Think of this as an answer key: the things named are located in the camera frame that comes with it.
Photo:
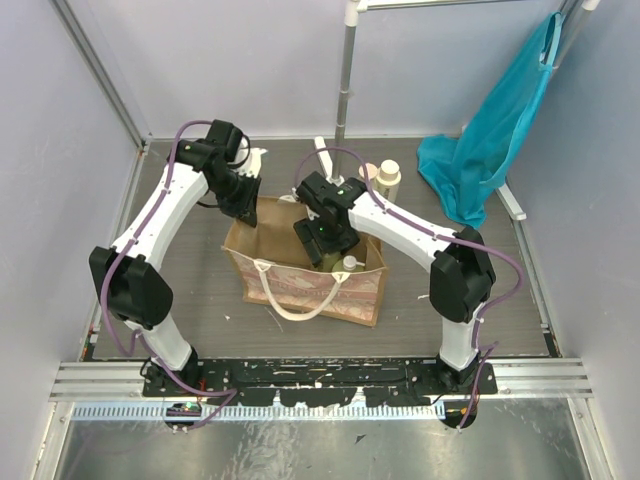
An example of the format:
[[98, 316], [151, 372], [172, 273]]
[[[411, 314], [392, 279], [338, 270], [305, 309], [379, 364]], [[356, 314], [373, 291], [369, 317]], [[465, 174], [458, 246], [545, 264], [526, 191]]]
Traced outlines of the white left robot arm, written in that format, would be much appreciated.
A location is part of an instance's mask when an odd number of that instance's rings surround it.
[[110, 247], [97, 247], [89, 256], [103, 328], [125, 357], [143, 347], [178, 396], [202, 393], [202, 374], [195, 348], [171, 313], [174, 294], [161, 275], [165, 255], [190, 211], [209, 192], [216, 193], [221, 213], [254, 226], [266, 155], [248, 139], [174, 142], [135, 219]]

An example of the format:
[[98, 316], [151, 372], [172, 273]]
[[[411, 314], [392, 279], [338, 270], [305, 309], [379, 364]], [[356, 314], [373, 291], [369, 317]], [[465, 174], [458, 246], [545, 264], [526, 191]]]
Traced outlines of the green pump bottle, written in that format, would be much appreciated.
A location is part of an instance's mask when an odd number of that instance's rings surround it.
[[333, 273], [359, 273], [365, 271], [365, 263], [360, 262], [353, 255], [346, 255], [332, 267]]

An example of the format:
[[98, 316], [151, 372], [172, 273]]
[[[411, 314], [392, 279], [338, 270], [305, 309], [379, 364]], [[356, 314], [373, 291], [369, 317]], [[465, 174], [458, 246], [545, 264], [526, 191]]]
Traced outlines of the green bottle beige round cap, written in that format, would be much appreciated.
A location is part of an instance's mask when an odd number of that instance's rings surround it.
[[316, 269], [319, 272], [332, 272], [334, 266], [343, 258], [343, 255], [340, 252], [332, 253], [332, 254], [324, 254], [322, 260]]

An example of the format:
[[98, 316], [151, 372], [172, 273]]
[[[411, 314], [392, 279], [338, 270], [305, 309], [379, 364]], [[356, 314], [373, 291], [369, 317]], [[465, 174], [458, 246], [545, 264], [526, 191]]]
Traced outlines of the cream white bottle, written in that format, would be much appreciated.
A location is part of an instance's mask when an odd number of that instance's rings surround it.
[[376, 177], [376, 190], [386, 200], [395, 203], [401, 182], [401, 171], [399, 164], [392, 160], [384, 160]]

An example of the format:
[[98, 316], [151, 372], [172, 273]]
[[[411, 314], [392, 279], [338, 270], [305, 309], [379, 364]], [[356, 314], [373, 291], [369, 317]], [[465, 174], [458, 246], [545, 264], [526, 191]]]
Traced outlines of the green bottle flip cap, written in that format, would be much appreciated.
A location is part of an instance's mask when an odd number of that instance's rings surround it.
[[379, 169], [375, 164], [365, 163], [358, 168], [358, 177], [361, 181], [368, 181], [372, 189], [376, 189], [376, 178]]

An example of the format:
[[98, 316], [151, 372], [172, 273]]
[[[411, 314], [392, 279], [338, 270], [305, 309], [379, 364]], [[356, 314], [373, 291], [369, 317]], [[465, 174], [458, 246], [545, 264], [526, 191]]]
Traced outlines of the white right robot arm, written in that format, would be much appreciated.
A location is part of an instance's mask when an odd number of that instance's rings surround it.
[[335, 185], [313, 172], [294, 188], [294, 195], [308, 210], [308, 217], [296, 222], [294, 230], [313, 266], [331, 254], [346, 254], [367, 234], [405, 254], [429, 274], [429, 299], [442, 317], [438, 379], [449, 393], [465, 391], [479, 369], [475, 321], [496, 281], [479, 232], [471, 227], [456, 232], [431, 224], [357, 178]]

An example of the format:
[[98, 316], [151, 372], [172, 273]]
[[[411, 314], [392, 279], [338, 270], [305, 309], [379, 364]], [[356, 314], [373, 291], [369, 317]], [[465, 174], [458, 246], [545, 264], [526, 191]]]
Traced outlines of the brown canvas tote bag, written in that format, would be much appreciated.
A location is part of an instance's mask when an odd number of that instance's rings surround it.
[[381, 241], [362, 234], [349, 252], [362, 271], [322, 272], [312, 267], [293, 228], [305, 216], [302, 204], [260, 196], [256, 227], [232, 223], [222, 249], [242, 281], [243, 299], [269, 305], [291, 322], [324, 315], [375, 326], [389, 271]]

